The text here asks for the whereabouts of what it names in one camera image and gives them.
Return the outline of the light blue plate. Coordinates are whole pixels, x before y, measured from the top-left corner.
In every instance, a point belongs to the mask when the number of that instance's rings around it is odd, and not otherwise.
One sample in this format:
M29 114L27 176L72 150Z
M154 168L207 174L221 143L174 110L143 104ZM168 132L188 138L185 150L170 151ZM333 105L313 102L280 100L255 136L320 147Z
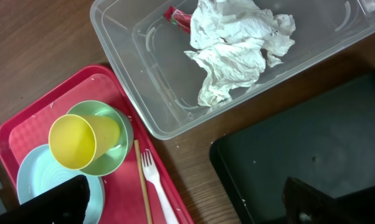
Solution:
M54 187L82 175L79 170L70 170L60 165L53 157L48 144L43 144L31 152L22 161L17 173L17 197L19 203L26 203ZM84 224L100 221L105 190L100 177L86 176L90 188L90 199L85 212Z

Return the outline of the red snack wrapper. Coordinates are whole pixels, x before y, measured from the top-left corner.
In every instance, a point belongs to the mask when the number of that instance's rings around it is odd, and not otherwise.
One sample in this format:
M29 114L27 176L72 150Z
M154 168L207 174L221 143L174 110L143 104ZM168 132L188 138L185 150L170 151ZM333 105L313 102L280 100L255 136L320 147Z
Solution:
M186 14L185 12L176 9L173 6L170 6L166 12L163 14L163 17L170 23L177 25L183 31L188 34L191 33L191 18L192 15Z

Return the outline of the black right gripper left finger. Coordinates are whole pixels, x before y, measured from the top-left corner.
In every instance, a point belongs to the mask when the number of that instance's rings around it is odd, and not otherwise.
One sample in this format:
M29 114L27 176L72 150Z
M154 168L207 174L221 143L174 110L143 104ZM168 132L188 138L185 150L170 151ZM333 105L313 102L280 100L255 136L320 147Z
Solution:
M0 224L83 223L89 200L88 180L84 175L77 175L3 213Z

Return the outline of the white napkin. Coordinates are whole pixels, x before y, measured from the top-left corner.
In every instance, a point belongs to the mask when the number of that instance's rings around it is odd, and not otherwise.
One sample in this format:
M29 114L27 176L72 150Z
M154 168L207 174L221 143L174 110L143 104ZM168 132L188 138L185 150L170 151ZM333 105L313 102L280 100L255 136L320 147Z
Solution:
M293 16L275 15L252 0L200 0L190 28L192 50L185 54L207 73L200 106L214 106L231 98L231 90L254 85L295 43Z

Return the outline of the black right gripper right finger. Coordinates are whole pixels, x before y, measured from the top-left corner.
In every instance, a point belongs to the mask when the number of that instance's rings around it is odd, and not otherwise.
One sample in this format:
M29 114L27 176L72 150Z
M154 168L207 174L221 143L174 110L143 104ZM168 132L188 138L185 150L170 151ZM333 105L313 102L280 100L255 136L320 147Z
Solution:
M375 186L333 198L288 177L282 202L288 223L375 223Z

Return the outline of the yellow plastic cup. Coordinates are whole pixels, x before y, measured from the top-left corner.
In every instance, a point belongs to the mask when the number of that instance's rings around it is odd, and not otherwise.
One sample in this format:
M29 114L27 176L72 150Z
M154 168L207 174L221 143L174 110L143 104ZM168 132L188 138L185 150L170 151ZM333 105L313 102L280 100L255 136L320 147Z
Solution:
M81 170L120 140L121 129L108 116L66 114L49 131L49 148L55 160L72 170Z

